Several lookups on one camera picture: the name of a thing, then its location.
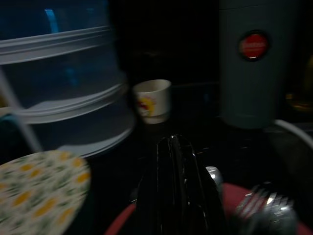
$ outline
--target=red label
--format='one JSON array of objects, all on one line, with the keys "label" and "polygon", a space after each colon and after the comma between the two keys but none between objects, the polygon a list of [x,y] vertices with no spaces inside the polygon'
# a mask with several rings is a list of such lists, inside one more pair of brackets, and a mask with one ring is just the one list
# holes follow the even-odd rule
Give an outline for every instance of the red label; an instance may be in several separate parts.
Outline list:
[{"label": "red label", "polygon": [[240,42],[240,52],[246,58],[254,60],[258,59],[268,49],[268,40],[262,34],[251,34]]}]

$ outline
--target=small paper cup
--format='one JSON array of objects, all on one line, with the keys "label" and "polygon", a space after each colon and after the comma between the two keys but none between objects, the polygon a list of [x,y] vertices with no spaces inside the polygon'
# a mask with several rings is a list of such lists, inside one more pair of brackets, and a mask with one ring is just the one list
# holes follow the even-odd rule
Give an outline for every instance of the small paper cup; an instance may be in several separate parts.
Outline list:
[{"label": "small paper cup", "polygon": [[171,82],[157,79],[139,83],[133,87],[138,112],[147,124],[166,121],[170,116]]}]

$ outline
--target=plate with yellow flowers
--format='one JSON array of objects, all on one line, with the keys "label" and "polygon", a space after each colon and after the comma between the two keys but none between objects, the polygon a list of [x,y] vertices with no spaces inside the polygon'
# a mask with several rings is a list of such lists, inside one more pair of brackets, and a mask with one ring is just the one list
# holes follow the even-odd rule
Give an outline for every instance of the plate with yellow flowers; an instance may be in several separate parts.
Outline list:
[{"label": "plate with yellow flowers", "polygon": [[66,151],[0,165],[0,235],[62,235],[90,187],[86,161]]}]

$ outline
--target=dark countertop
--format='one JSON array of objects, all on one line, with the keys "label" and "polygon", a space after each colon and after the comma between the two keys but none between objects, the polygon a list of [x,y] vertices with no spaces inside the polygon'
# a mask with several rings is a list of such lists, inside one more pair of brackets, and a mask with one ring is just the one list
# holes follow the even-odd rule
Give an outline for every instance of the dark countertop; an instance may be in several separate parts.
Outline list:
[{"label": "dark countertop", "polygon": [[261,130],[242,131],[225,125],[218,117],[215,89],[212,84],[196,89],[174,88],[173,111],[167,122],[145,125],[138,119],[133,133],[123,143],[102,156],[88,159],[96,203],[95,235],[102,235],[130,203],[132,190],[156,156],[156,143],[170,134],[182,134],[189,139],[199,160],[217,167],[225,182],[246,188],[272,182],[279,193],[295,200],[300,219],[313,228],[307,196],[287,171],[267,135]]}]

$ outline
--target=stacked container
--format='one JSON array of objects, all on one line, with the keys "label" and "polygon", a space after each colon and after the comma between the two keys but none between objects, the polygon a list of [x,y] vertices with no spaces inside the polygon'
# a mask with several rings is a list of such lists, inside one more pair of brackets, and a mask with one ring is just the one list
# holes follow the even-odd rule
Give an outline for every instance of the stacked container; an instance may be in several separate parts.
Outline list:
[{"label": "stacked container", "polygon": [[52,2],[33,6],[20,24],[11,8],[0,14],[0,86],[34,152],[89,157],[121,142],[134,126],[123,98],[125,75],[107,3]]}]

